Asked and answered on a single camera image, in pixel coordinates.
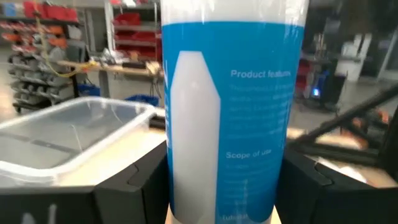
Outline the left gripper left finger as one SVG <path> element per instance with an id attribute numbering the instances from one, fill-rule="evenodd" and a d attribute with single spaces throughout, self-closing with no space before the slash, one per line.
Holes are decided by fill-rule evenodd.
<path id="1" fill-rule="evenodd" d="M 1 189 L 3 224 L 164 224 L 168 207 L 165 142 L 95 186 Z"/>

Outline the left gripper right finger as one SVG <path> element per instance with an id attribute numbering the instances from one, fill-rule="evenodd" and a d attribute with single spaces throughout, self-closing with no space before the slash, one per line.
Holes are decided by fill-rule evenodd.
<path id="1" fill-rule="evenodd" d="M 282 223 L 397 224 L 397 188 L 377 189 L 286 150 L 277 187 Z"/>

